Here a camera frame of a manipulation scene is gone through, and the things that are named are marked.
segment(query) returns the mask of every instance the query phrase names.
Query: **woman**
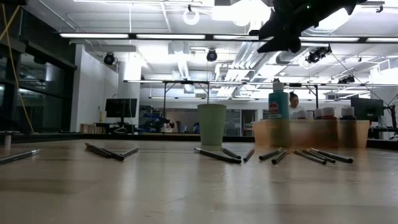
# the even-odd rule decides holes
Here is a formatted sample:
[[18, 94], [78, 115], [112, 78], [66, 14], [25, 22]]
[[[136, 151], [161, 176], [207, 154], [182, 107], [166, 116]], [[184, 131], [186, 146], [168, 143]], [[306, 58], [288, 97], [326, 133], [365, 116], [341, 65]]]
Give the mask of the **woman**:
[[297, 96], [294, 92], [290, 92], [290, 106], [289, 106], [289, 114], [290, 118], [292, 118], [293, 112], [299, 111], [299, 110], [305, 110], [303, 107], [299, 106], [299, 96]]

